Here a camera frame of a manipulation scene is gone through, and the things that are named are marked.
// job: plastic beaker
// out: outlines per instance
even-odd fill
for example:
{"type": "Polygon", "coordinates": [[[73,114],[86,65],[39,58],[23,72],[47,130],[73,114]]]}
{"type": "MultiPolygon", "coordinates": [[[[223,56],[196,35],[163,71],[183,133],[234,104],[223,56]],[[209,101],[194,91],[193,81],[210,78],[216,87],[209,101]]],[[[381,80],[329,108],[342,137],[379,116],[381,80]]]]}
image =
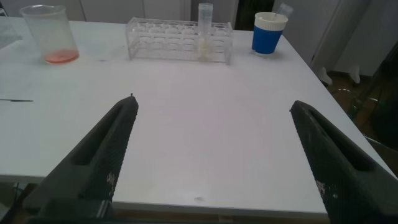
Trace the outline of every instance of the plastic beaker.
{"type": "Polygon", "coordinates": [[[79,57],[64,6],[27,6],[19,12],[46,62],[68,63],[79,57]]]}

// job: blue and white cup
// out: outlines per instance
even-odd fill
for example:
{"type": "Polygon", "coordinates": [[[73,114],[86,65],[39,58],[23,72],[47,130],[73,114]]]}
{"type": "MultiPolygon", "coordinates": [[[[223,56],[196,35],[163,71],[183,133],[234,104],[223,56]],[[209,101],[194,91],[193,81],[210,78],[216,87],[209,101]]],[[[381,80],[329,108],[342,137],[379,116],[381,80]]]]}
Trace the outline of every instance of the blue and white cup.
{"type": "Polygon", "coordinates": [[[252,49],[260,56],[272,54],[288,19],[273,12],[258,12],[255,17],[252,49]]]}

